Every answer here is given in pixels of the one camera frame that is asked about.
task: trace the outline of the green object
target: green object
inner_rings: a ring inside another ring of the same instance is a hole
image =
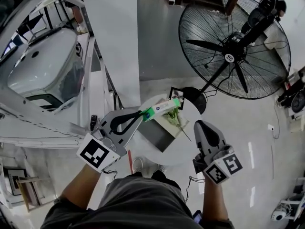
[[[179,108],[177,107],[177,108],[174,108],[173,110],[167,112],[163,116],[168,120],[169,123],[178,127],[186,135],[186,137],[191,141],[189,136],[182,129],[181,123],[178,118],[178,113],[179,113]]]
[[[152,107],[149,107],[142,111],[143,113],[143,121],[150,121],[158,116],[164,115],[168,113],[169,111],[173,110],[173,108],[177,108],[180,106],[180,101],[179,99],[171,99],[169,101],[156,104]]]

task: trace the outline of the shoe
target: shoe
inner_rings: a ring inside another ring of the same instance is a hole
[[[132,171],[133,173],[142,172],[143,171],[143,161],[141,158],[135,158],[132,163]]]
[[[160,170],[162,173],[165,173],[167,170],[166,168],[167,168],[166,166],[158,165],[157,170]]]
[[[274,103],[278,108],[282,108],[283,106],[281,105],[281,103],[278,101],[279,96],[276,95],[274,98]]]

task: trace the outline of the round white table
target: round white table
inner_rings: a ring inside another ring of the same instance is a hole
[[[145,110],[157,104],[161,99],[167,99],[167,94],[161,94],[147,100],[139,109]],[[162,153],[151,142],[149,142],[139,131],[136,131],[132,138],[132,146],[137,149],[137,153],[145,156],[154,163],[173,166],[184,162],[192,161],[199,150],[195,141],[194,124],[197,120],[201,120],[201,116],[197,108],[187,99],[184,100],[182,110],[183,116],[189,121],[184,131],[191,139],[185,136],[183,132],[174,139],[174,141]]]

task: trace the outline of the white wall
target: white wall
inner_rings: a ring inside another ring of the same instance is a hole
[[[123,106],[141,105],[137,0],[84,2],[95,39]]]
[[[299,70],[305,65],[305,12],[303,10],[305,0],[285,1],[287,3],[287,11],[280,24],[287,35],[291,47],[291,74],[293,69]]]

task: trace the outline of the gray floor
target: gray floor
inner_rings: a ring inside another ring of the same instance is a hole
[[[197,76],[179,43],[183,10],[166,0],[138,0],[140,81]]]
[[[187,85],[200,87],[200,77],[165,79],[140,82],[141,98],[145,101],[158,94],[168,93],[171,86],[182,88]],[[267,129],[275,127],[272,132]],[[304,133],[290,133],[284,109],[274,110],[274,96],[247,101],[229,97],[223,93],[209,98],[203,120],[218,127],[226,141],[231,144],[240,159],[243,169],[223,184],[224,200],[229,218],[236,229],[284,229],[288,220],[271,221],[270,217],[281,199],[292,195],[295,179],[304,172]],[[127,147],[132,157],[145,156],[130,143]],[[40,174],[49,173],[57,195],[82,169],[84,163],[76,155],[76,149],[34,149],[25,148],[27,161]],[[0,150],[0,156],[14,157],[24,161],[26,156],[19,147]],[[145,169],[148,163],[144,160]],[[116,178],[130,174],[128,156],[122,157],[111,166],[117,170]],[[186,197],[189,176],[197,177],[192,160],[176,166],[167,167],[166,176],[178,183]],[[113,174],[102,174],[94,190],[89,207],[96,209]],[[204,184],[191,182],[189,200],[186,205],[192,213],[203,208]],[[43,218],[52,204],[37,209],[30,214],[24,211],[11,214],[11,221],[22,229],[40,228]]]

